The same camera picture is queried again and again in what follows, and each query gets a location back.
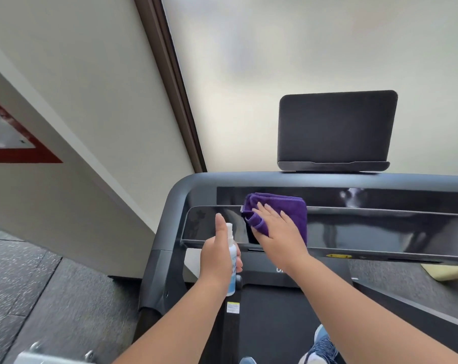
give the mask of frosted window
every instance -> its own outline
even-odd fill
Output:
[[[278,104],[394,89],[389,171],[458,175],[458,0],[163,0],[209,171],[278,170]]]

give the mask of gym floor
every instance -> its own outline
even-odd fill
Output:
[[[458,318],[458,280],[439,283],[419,264],[350,261],[353,277]],[[113,281],[0,231],[0,364],[39,341],[43,352],[111,363],[130,344],[139,281]]]

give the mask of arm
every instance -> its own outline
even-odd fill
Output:
[[[349,364],[458,363],[458,354],[369,299],[311,257],[293,221],[258,204],[270,237],[253,233],[271,261],[301,287]]]
[[[227,227],[215,217],[216,236],[200,254],[200,277],[183,298],[113,364],[197,364],[226,297],[232,274]],[[238,259],[238,271],[242,263]]]

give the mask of treadmill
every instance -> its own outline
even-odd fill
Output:
[[[244,356],[265,364],[298,363],[320,322],[241,216],[245,196],[262,192],[302,197],[309,253],[458,353],[458,319],[353,280],[348,268],[350,259],[458,265],[458,176],[379,172],[389,167],[396,104],[393,91],[285,96],[278,142],[282,172],[201,173],[175,184],[141,283],[134,340],[188,291],[185,252],[214,236],[220,212],[233,224],[244,270],[236,293],[219,310],[200,363],[237,364]],[[344,361],[339,356],[337,362]]]

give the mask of purple microfiber towel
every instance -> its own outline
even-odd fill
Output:
[[[258,208],[258,202],[261,202],[262,205],[269,204],[278,213],[285,212],[298,227],[305,245],[307,244],[307,205],[302,198],[267,193],[251,193],[246,196],[244,205],[241,207],[244,219],[257,231],[269,236],[266,222],[252,210]]]

